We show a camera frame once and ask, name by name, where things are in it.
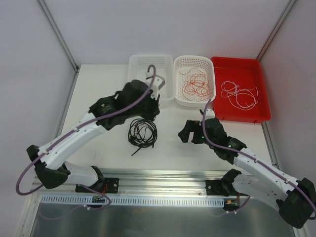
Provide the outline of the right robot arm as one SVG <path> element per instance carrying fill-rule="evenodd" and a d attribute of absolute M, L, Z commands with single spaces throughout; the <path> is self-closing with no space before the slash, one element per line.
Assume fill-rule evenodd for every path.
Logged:
<path fill-rule="evenodd" d="M 316 189 L 307 178 L 290 176 L 256 156 L 245 143 L 227 135 L 216 118 L 205 121 L 188 120 L 178 133 L 183 143 L 206 144 L 217 157 L 235 165 L 221 179 L 215 191 L 222 196 L 235 192 L 251 196 L 275 209 L 281 218 L 294 228 L 302 228 L 316 218 Z"/>

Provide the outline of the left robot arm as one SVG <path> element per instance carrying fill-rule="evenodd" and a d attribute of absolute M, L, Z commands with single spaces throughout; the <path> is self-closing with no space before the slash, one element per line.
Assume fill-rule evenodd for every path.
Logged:
<path fill-rule="evenodd" d="M 153 121 L 160 113 L 161 78 L 132 80 L 114 95 L 98 99 L 67 133 L 41 147 L 31 145 L 27 153 L 35 164 L 38 179 L 47 189 L 75 184 L 76 192 L 102 192 L 105 178 L 96 166 L 82 167 L 67 162 L 78 149 L 129 118 L 142 117 Z"/>

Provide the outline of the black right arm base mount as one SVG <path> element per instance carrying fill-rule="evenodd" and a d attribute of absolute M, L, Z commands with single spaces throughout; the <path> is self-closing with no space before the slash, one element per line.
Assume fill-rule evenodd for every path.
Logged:
<path fill-rule="evenodd" d="M 221 179 L 205 180 L 205 189 L 208 196 L 237 196 L 238 192 L 233 187 L 235 178 L 241 175 L 241 171 L 229 170 Z"/>

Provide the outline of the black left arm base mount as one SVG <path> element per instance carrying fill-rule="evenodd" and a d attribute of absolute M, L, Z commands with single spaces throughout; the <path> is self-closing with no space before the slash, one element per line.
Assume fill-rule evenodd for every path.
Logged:
<path fill-rule="evenodd" d="M 97 174 L 97 181 L 88 186 L 90 189 L 97 191 L 99 193 L 110 193 L 110 194 L 117 194 L 119 189 L 119 178 L 109 178 L 104 177 L 100 169 L 96 166 L 91 166 L 91 168 Z"/>

